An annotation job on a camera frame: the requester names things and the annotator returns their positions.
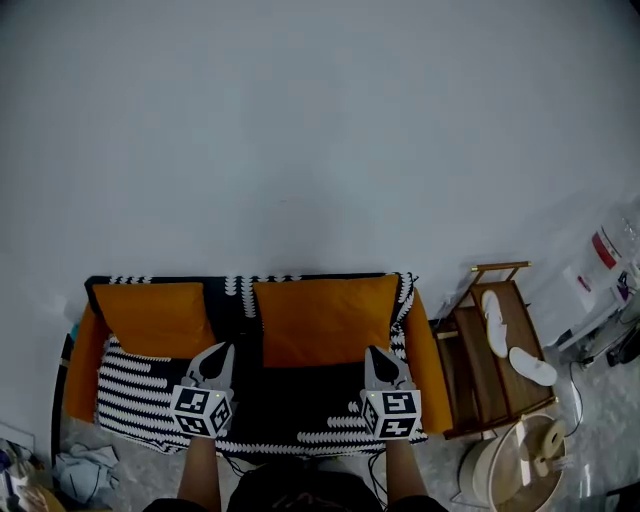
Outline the white water dispenser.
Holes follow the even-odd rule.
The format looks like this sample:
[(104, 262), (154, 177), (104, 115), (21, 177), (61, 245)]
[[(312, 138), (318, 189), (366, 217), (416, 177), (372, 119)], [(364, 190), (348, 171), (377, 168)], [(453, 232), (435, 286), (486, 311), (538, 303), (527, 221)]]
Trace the white water dispenser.
[(640, 292), (640, 198), (614, 207), (563, 276), (582, 308), (557, 340), (564, 351), (624, 309)]

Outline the orange sofa with patterned throw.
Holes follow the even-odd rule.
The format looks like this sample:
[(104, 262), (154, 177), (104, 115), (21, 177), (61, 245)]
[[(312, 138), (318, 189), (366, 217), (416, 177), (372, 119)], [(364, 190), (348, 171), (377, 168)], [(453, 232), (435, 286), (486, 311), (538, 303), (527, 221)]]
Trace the orange sofa with patterned throw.
[(93, 419), (117, 436), (165, 454), (189, 443), (170, 412), (170, 395), (190, 359), (125, 352), (107, 326), (94, 287), (112, 284), (200, 283), (207, 316), (219, 342), (235, 346), (233, 414), (221, 434), (221, 452), (247, 461), (276, 455), (332, 456), (375, 452), (380, 444), (360, 417), (364, 362), (305, 368), (263, 365), (263, 322), (257, 283), (357, 279), (396, 275), (390, 350), (406, 353), (406, 321), (415, 301), (409, 273), (225, 277), (93, 276), (86, 281), (88, 309), (78, 331), (75, 371), (94, 392), (68, 400), (70, 415)]

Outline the round beige basket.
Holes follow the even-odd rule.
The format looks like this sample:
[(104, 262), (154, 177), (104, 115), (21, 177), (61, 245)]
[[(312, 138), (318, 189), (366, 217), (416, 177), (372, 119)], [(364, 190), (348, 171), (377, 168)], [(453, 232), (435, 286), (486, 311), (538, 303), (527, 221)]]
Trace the round beige basket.
[(554, 419), (543, 413), (521, 418), (504, 432), (477, 443), (458, 474), (458, 497), (489, 512), (542, 512), (562, 479), (567, 448), (546, 462), (537, 459), (543, 430)]

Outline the orange cushion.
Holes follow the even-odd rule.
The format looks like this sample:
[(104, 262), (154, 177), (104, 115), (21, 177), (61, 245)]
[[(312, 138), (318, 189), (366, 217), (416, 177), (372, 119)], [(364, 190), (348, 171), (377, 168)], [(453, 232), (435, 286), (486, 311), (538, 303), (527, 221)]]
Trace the orange cushion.
[(96, 285), (94, 293), (129, 354), (191, 359), (216, 344), (200, 283)]
[(263, 322), (263, 365), (359, 363), (390, 348), (398, 277), (314, 279), (254, 285)]

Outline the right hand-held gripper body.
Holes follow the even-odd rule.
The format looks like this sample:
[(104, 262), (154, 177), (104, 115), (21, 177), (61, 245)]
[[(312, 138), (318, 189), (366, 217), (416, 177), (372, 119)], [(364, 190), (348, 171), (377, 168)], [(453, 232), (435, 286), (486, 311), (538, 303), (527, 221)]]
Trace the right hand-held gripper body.
[(421, 422), (421, 392), (413, 390), (362, 390), (360, 394), (367, 432), (382, 441), (407, 440)]

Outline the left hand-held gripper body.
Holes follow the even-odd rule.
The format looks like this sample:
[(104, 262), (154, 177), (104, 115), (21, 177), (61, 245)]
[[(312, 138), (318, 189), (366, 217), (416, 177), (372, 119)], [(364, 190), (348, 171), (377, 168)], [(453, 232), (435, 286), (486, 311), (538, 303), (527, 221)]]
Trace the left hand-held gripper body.
[(216, 439), (231, 420), (232, 398), (232, 387), (227, 390), (212, 390), (204, 383), (176, 385), (173, 388), (170, 413), (183, 434)]

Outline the light blue cloth pile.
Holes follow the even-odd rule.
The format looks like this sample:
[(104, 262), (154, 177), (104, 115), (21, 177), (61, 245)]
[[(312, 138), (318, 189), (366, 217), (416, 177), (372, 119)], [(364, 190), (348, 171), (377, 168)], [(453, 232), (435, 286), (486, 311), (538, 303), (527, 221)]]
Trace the light blue cloth pile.
[(86, 505), (119, 486), (114, 475), (118, 463), (119, 458), (110, 445), (88, 448), (76, 443), (56, 455), (53, 473), (64, 494)]

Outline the person's black printed shirt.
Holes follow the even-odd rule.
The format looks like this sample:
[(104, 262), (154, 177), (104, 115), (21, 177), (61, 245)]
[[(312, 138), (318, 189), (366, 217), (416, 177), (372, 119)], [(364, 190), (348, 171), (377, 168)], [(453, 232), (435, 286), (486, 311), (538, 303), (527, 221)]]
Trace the person's black printed shirt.
[(245, 474), (225, 512), (448, 512), (429, 496), (413, 495), (383, 508), (362, 478), (301, 461), (267, 464)]

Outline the beige tape roll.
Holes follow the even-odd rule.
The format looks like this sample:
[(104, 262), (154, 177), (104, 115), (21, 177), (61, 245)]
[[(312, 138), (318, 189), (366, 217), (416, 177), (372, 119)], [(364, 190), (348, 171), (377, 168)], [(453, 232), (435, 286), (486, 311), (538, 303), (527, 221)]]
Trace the beige tape roll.
[(551, 460), (560, 450), (566, 435), (566, 425), (563, 420), (553, 420), (543, 430), (537, 459), (540, 462)]

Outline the person's left forearm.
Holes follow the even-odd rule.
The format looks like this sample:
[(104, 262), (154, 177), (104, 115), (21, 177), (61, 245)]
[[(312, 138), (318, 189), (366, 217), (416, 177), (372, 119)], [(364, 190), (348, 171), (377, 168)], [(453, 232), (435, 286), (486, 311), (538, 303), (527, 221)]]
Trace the person's left forearm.
[(194, 437), (187, 450), (177, 498), (221, 512), (221, 495), (215, 440)]

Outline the person's right forearm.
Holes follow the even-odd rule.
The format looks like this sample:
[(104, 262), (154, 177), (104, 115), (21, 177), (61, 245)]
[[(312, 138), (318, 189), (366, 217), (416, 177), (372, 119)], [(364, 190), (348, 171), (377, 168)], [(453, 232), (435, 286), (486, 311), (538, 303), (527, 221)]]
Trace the person's right forearm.
[(407, 440), (386, 442), (386, 480), (390, 505), (407, 497), (428, 495), (413, 447)]

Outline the wooden shelf rack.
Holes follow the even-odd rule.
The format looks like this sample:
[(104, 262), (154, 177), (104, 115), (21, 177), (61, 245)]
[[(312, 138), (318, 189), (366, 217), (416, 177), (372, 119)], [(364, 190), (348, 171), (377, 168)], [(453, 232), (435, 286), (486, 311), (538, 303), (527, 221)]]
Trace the wooden shelf rack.
[(506, 323), (506, 348), (543, 359), (515, 275), (529, 261), (478, 264), (472, 280), (434, 327), (452, 415), (444, 437), (454, 439), (507, 426), (557, 401), (554, 390), (520, 375), (491, 348), (482, 295), (496, 294)]

